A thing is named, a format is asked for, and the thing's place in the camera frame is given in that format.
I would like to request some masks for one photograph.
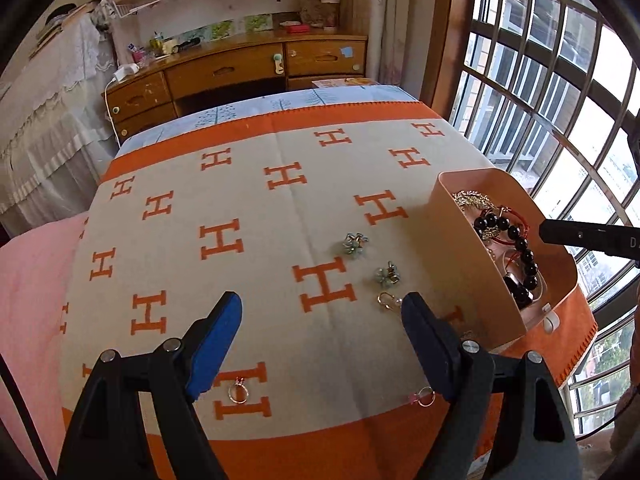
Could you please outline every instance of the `drawer handle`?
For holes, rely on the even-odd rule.
[[[338,56],[324,54],[324,56],[316,56],[316,61],[338,61]]]
[[[127,101],[128,105],[137,105],[140,101],[144,101],[145,97],[142,95],[135,95]]]
[[[220,67],[219,69],[215,70],[213,75],[216,76],[216,75],[229,74],[229,73],[232,73],[232,72],[235,72],[235,71],[236,71],[236,69],[234,67],[232,67],[232,66],[223,66],[223,67]]]

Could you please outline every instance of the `ring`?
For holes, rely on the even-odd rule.
[[[244,390],[243,400],[238,400],[238,398],[234,396],[234,394],[237,392],[236,388],[238,387]],[[231,400],[231,402],[234,404],[244,404],[249,399],[249,390],[247,390],[246,386],[244,386],[244,379],[236,379],[236,382],[229,386],[229,390],[227,393],[229,396],[229,400]]]
[[[431,395],[431,400],[429,401],[428,404],[423,404],[422,403],[421,395],[422,395],[422,392],[424,390],[428,390],[429,391],[428,395]],[[430,386],[425,386],[423,389],[421,389],[418,392],[418,404],[420,404],[420,406],[422,406],[423,408],[428,408],[429,406],[431,406],[435,402],[435,400],[436,400],[436,392],[434,392],[433,388],[431,388]]]

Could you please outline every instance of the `earring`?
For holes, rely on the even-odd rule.
[[[364,250],[364,244],[369,239],[362,233],[347,233],[342,246],[344,247],[344,253],[352,256],[358,256]]]
[[[389,261],[386,264],[386,269],[378,269],[376,271],[376,281],[382,285],[382,288],[389,288],[400,281],[400,274],[398,274],[398,268],[393,262]]]
[[[389,294],[386,291],[378,294],[378,303],[385,307],[387,310],[400,314],[400,308],[402,307],[402,298],[396,298],[393,294]]]
[[[249,399],[249,390],[244,386],[244,379],[238,377],[236,381],[229,386],[228,390],[229,400],[234,404],[244,404]]]

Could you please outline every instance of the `blue gripper pad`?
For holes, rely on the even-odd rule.
[[[208,392],[213,384],[213,379],[220,371],[222,361],[236,337],[240,322],[242,321],[242,301],[234,292],[227,292],[218,302],[212,314],[218,314],[217,319],[209,328],[196,351],[191,357],[191,376],[185,386],[185,393],[195,402],[200,394]]]
[[[451,402],[460,384],[460,340],[446,321],[436,318],[417,292],[402,300],[402,325],[433,390]]]

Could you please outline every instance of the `curtain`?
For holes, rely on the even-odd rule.
[[[409,0],[369,0],[367,77],[399,85],[409,18]]]

